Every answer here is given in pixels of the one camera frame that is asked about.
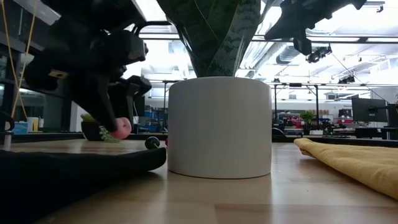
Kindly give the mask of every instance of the snake plant leaf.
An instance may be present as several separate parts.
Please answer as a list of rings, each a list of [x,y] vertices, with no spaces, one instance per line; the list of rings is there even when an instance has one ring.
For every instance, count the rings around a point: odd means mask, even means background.
[[[157,0],[198,77],[234,76],[260,21],[261,0]]]

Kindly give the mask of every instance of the blue box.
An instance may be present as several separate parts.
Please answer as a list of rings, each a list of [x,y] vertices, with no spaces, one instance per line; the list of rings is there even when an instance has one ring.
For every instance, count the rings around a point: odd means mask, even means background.
[[[15,127],[12,132],[14,134],[27,134],[27,123],[15,122]]]

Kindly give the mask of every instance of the desk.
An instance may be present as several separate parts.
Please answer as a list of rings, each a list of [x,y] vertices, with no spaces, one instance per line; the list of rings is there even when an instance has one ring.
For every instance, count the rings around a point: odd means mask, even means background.
[[[398,201],[356,182],[294,144],[272,145],[271,175],[215,180],[185,177],[164,165],[145,179],[115,185],[39,224],[396,223]],[[12,145],[13,151],[121,154],[144,149],[85,140]]]

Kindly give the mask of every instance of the ceiling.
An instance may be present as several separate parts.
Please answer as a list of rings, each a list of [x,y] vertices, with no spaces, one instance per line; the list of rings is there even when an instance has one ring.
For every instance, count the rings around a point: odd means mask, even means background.
[[[148,21],[166,20],[156,0],[132,1],[140,7]],[[307,35],[322,37],[323,40],[330,39],[332,42],[333,37],[341,36],[348,37],[346,39],[361,36],[398,37],[398,1],[383,1],[382,12],[377,12],[380,4],[373,4],[377,1],[371,1],[372,4],[365,5],[359,11],[352,5],[346,6],[335,12],[330,20],[322,20],[313,30],[307,30]],[[33,12],[34,1],[15,2]],[[272,5],[259,25],[256,35],[264,35],[276,23],[281,14],[280,2],[281,0],[276,0]],[[262,11],[264,6],[262,2],[259,11]],[[59,18],[59,15],[41,3],[38,9],[38,17],[48,24]],[[151,26],[141,32],[157,35],[158,39],[176,33],[172,26]],[[183,80],[196,77],[187,51],[179,40],[146,40],[146,44],[149,49],[146,61],[128,66],[124,77],[140,74],[151,80]],[[328,44],[313,44],[315,48],[322,46]],[[236,76],[264,82],[279,78],[282,82],[337,83],[339,78],[352,72],[360,79],[357,82],[398,84],[398,79],[394,78],[395,66],[398,66],[398,44],[332,43],[330,46],[333,55],[327,55],[318,63],[309,64],[303,55],[294,50],[291,43],[252,42]]]

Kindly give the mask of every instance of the white planter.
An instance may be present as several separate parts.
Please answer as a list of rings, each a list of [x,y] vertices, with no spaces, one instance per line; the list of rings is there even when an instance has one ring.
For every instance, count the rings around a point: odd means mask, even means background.
[[[247,78],[178,82],[169,93],[169,170],[217,179],[271,171],[271,89]]]

